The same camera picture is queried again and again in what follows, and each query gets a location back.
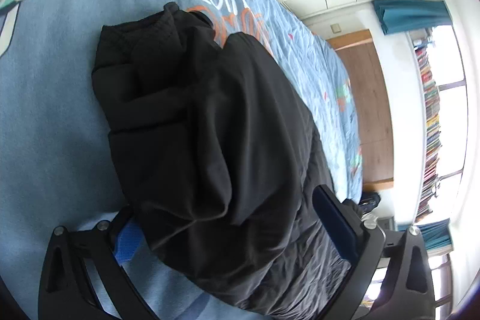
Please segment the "wooden headboard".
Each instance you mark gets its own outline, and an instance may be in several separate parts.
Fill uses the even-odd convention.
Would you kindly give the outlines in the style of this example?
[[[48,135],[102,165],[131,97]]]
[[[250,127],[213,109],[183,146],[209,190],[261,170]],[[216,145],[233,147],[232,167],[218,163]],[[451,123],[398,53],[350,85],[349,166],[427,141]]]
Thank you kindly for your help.
[[[363,190],[394,186],[394,143],[386,83],[368,29],[327,40],[350,76],[363,156]]]

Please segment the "right teal curtain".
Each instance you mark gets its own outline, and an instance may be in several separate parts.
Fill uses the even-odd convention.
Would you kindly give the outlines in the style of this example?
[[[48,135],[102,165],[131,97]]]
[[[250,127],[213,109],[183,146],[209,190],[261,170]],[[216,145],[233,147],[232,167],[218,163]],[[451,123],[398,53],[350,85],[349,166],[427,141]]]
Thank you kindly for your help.
[[[372,4],[385,35],[452,25],[443,1],[373,0]]]

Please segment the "black puffer jacket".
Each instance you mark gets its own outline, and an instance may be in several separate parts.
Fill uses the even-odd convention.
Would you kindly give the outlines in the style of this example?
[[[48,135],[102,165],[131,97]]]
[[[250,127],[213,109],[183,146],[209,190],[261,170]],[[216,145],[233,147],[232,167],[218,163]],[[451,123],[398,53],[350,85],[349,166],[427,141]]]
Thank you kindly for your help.
[[[175,3],[102,29],[92,81],[120,187],[165,265],[230,305],[312,319],[349,269],[312,206],[334,184],[319,132],[255,37],[214,36]]]

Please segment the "blue dinosaur bed cover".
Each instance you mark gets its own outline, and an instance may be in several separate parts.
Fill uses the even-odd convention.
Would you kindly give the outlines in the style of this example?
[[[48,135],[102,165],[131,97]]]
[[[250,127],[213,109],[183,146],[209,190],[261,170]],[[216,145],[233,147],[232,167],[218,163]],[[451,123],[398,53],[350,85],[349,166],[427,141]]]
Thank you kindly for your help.
[[[1,278],[31,319],[54,228],[91,228],[125,202],[91,84],[101,29],[171,1],[207,14],[219,39],[243,31],[272,51],[312,112],[338,198],[360,200],[349,76],[277,0],[1,0]]]

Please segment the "row of books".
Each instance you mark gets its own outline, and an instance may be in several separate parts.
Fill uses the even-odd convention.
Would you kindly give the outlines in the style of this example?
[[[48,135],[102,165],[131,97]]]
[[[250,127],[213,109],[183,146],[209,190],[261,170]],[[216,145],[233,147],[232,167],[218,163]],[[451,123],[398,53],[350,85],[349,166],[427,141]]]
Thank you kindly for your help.
[[[435,195],[438,180],[437,165],[439,162],[440,141],[440,98],[439,88],[434,81],[429,61],[427,44],[415,47],[416,60],[421,74],[422,88],[425,102],[425,167],[421,197],[416,213],[416,223],[431,213],[429,202]]]

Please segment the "teal curtain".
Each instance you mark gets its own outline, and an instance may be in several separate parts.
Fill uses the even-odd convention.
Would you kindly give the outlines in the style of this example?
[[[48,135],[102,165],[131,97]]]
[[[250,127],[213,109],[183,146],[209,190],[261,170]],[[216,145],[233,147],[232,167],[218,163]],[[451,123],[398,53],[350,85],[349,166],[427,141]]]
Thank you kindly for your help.
[[[372,4],[385,35],[452,25],[443,1],[373,0]]]
[[[408,225],[400,224],[397,226],[399,232],[408,232],[413,236],[421,236],[424,241],[427,252],[448,253],[453,250],[452,238],[450,233],[450,219],[421,224]]]

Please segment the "black backpack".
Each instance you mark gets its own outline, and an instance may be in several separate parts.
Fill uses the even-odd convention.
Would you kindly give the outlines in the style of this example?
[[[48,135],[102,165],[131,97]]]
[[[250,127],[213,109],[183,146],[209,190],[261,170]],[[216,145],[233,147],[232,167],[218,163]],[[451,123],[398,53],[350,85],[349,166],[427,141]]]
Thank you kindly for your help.
[[[380,202],[381,197],[378,193],[363,192],[360,198],[359,207],[362,210],[363,215],[366,215],[375,210]]]

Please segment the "left teal curtain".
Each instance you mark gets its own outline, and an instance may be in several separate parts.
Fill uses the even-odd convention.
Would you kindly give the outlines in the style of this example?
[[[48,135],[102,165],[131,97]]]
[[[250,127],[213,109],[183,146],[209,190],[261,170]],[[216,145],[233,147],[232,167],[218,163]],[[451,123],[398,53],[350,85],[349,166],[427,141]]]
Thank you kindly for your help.
[[[413,236],[421,236],[424,241],[427,252],[448,253],[453,250],[452,238],[450,233],[450,219],[421,224],[408,225],[400,224],[397,226],[399,232],[408,232]]]

